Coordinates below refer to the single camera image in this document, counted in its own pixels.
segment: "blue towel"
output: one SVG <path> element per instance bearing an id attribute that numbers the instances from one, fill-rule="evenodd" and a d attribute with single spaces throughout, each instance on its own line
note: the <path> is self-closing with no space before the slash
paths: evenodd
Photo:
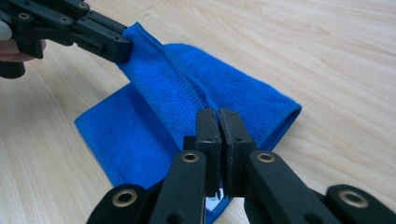
<path id="1" fill-rule="evenodd" d="M 239 113 L 260 149 L 272 150 L 301 107 L 272 87 L 184 44 L 162 45 L 139 23 L 124 36 L 134 42 L 130 83 L 76 119 L 78 129 L 114 186 L 149 188 L 166 177 L 183 137 L 195 135 L 195 114 L 212 107 Z M 213 223 L 228 204 L 206 211 Z"/>

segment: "black mechanical linkage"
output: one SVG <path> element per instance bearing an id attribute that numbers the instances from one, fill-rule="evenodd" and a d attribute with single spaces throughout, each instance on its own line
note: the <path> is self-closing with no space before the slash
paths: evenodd
<path id="1" fill-rule="evenodd" d="M 4 0 L 0 20 L 9 25 L 19 51 L 43 58 L 42 39 L 64 46 L 77 43 L 113 63 L 126 63 L 133 43 L 122 36 L 126 26 L 93 10 L 82 0 Z M 0 77 L 24 74 L 23 63 L 0 62 Z"/>
<path id="2" fill-rule="evenodd" d="M 333 186 L 323 196 L 308 188 L 278 155 L 257 149 L 237 113 L 221 109 L 219 121 L 214 110 L 199 111 L 196 135 L 185 137 L 164 182 L 110 191 L 89 223 L 205 223 L 205 197 L 219 190 L 222 176 L 224 196 L 245 198 L 250 223 L 396 224 L 395 213 L 361 189 Z M 143 200 L 114 206 L 111 199 L 133 188 Z"/>

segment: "table surface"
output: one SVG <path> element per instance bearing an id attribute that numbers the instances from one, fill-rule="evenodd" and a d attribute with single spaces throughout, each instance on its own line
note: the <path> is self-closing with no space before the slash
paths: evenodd
<path id="1" fill-rule="evenodd" d="M 162 43 L 187 43 L 303 106 L 275 152 L 324 193 L 349 184 L 396 211 L 396 2 L 89 0 Z M 74 119 L 128 83 L 114 63 L 48 41 L 0 79 L 0 223 L 84 223 L 112 186 Z M 248 223 L 242 199 L 217 223 Z"/>

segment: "small label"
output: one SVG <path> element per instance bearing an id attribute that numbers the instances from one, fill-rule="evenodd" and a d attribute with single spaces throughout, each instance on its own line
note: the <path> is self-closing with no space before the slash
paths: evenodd
<path id="1" fill-rule="evenodd" d="M 223 196 L 223 189 L 220 189 L 220 198 L 222 198 Z M 206 204 L 206 209 L 209 210 L 209 212 L 213 212 L 213 210 L 215 210 L 215 208 L 219 205 L 219 203 L 221 202 L 221 200 L 219 200 L 219 198 L 213 197 L 213 198 L 206 198 L 205 199 L 205 204 Z"/>

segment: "finger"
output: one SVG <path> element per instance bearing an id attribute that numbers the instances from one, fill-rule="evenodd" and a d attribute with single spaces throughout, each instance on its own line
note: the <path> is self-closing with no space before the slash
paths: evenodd
<path id="1" fill-rule="evenodd" d="M 41 49 L 44 50 L 47 46 L 46 40 L 41 40 Z"/>
<path id="2" fill-rule="evenodd" d="M 9 28 L 9 26 L 5 22 L 0 21 L 0 40 L 8 40 L 11 37 L 11 28 Z"/>
<path id="3" fill-rule="evenodd" d="M 21 63 L 30 61 L 33 58 L 24 53 L 0 54 L 0 62 Z"/>
<path id="4" fill-rule="evenodd" d="M 13 54 L 20 52 L 17 43 L 13 39 L 0 41 L 0 54 Z"/>

